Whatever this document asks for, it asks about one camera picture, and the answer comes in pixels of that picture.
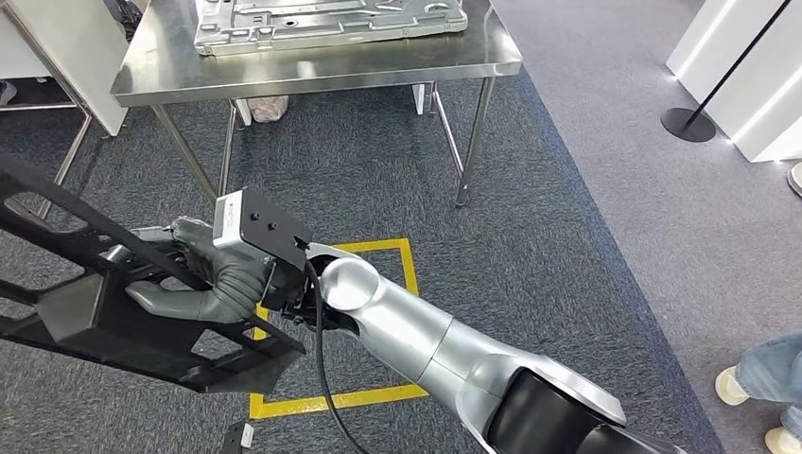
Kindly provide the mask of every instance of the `black cable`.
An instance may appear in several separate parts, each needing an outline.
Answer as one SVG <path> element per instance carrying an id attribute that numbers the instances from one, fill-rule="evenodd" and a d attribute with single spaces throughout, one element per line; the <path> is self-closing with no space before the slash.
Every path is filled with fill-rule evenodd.
<path id="1" fill-rule="evenodd" d="M 321 283 L 318 280 L 318 273 L 315 271 L 315 267 L 312 266 L 312 262 L 306 260 L 306 265 L 304 268 L 306 271 L 306 276 L 312 282 L 312 288 L 315 295 L 317 319 L 315 321 L 315 360 L 318 366 L 318 379 L 321 381 L 323 398 L 326 401 L 326 406 L 328 406 L 329 412 L 331 412 L 332 418 L 334 418 L 334 422 L 337 424 L 337 428 L 340 429 L 342 437 L 345 438 L 345 441 L 351 445 L 355 452 L 358 452 L 359 454 L 368 454 L 368 451 L 360 446 L 359 443 L 357 443 L 357 440 L 354 440 L 354 437 L 352 437 L 348 432 L 348 428 L 346 428 L 345 424 L 342 423 L 340 414 L 337 413 L 337 408 L 334 406 L 334 400 L 331 398 L 331 390 L 328 388 L 328 380 L 326 380 L 325 377 L 325 365 L 323 364 L 323 296 L 321 295 Z"/>

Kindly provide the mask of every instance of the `white sneaker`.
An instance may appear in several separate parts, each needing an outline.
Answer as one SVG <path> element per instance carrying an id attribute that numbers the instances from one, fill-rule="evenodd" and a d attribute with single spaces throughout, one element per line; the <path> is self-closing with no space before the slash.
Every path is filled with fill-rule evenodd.
<path id="1" fill-rule="evenodd" d="M 749 398 L 738 381 L 735 380 L 735 366 L 724 369 L 716 377 L 716 394 L 727 405 L 735 407 Z"/>
<path id="2" fill-rule="evenodd" d="M 772 454 L 802 454 L 802 443 L 785 428 L 769 430 L 765 440 Z"/>
<path id="3" fill-rule="evenodd" d="M 0 106 L 5 106 L 15 96 L 17 96 L 17 87 L 0 80 Z"/>

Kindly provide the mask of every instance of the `gray carpet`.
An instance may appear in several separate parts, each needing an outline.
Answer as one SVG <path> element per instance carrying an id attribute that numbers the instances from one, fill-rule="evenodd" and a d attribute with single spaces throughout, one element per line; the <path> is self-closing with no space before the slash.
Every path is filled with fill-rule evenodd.
<path id="1" fill-rule="evenodd" d="M 744 349 L 802 327 L 802 202 L 791 163 L 749 164 L 719 136 L 660 125 L 698 104 L 665 61 L 700 0 L 494 0 L 724 447 L 763 453 L 781 407 L 732 409 L 713 379 Z"/>
<path id="2" fill-rule="evenodd" d="M 653 362 L 635 315 L 622 303 L 540 138 L 524 83 L 525 75 L 497 84 L 467 208 L 453 205 L 455 175 L 439 124 L 414 115 L 408 87 L 295 96 L 281 122 L 255 125 L 236 138 L 231 186 L 264 192 L 320 242 L 408 237 L 424 298 L 501 341 L 559 359 L 616 394 L 630 427 L 694 452 L 692 430 L 660 378 L 670 371 Z M 461 142 L 478 91 L 476 82 L 443 84 Z M 226 105 L 171 111 L 216 178 Z M 70 112 L 2 115 L 0 145 L 52 172 L 77 124 Z M 134 109 L 127 124 L 111 140 L 93 131 L 67 186 L 129 227 L 178 215 L 208 218 L 210 209 L 155 117 Z M 0 271 L 18 279 L 39 282 L 59 272 L 21 246 L 4 248 L 3 257 Z M 392 253 L 368 258 L 400 279 Z M 309 335 L 299 334 L 311 347 Z M 332 335 L 326 348 L 336 392 L 399 382 L 353 340 Z M 0 359 L 7 364 L 0 371 L 6 452 L 211 452 L 225 427 L 246 415 L 244 395 L 196 395 L 7 342 L 0 342 Z M 312 358 L 304 358 L 273 398 L 317 393 Z M 479 452 L 430 399 L 342 416 L 371 452 Z M 323 412 L 255 425 L 255 452 L 346 451 Z"/>

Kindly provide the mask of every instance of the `metal tray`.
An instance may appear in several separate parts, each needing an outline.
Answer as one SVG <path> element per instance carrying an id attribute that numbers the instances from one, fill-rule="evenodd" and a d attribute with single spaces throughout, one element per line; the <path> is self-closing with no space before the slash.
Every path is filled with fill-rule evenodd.
<path id="1" fill-rule="evenodd" d="M 199 0 L 201 55 L 396 40 L 463 31 L 462 0 Z"/>

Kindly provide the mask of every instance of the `yellow floor tape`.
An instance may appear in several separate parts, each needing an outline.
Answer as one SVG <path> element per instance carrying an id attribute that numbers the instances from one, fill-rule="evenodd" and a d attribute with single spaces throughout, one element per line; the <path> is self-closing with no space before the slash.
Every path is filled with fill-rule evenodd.
<path id="1" fill-rule="evenodd" d="M 382 239 L 378 241 L 363 241 L 359 243 L 336 244 L 335 248 L 342 249 L 348 253 L 367 253 L 371 251 L 391 251 L 398 250 L 401 255 L 401 268 L 404 272 L 404 285 L 410 293 L 418 294 L 418 280 L 415 275 L 415 267 L 412 263 L 412 249 L 407 238 Z M 256 314 L 263 318 L 268 318 L 268 311 L 263 307 L 256 309 Z M 256 329 L 253 333 L 256 340 L 264 339 L 265 332 Z M 391 386 L 387 388 L 377 388 L 374 390 L 356 391 L 353 393 L 340 393 L 332 395 L 334 404 L 338 409 L 349 407 L 359 407 L 363 405 L 383 404 L 396 400 L 412 399 L 415 397 L 425 397 L 427 392 L 417 385 Z M 312 411 L 326 410 L 325 400 L 322 396 L 305 397 L 301 399 L 282 400 L 277 402 L 265 401 L 262 394 L 251 394 L 249 416 L 251 419 L 275 418 L 290 414 L 309 413 Z"/>

